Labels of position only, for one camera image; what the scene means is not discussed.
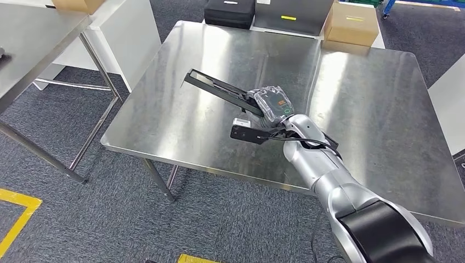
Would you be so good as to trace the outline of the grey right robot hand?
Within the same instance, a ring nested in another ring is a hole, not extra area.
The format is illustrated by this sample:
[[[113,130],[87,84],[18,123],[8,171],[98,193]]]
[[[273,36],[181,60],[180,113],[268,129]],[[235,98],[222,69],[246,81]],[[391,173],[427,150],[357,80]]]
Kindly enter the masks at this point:
[[[264,118],[272,124],[279,124],[294,115],[294,107],[280,86],[267,86],[247,92],[258,108],[264,113]]]

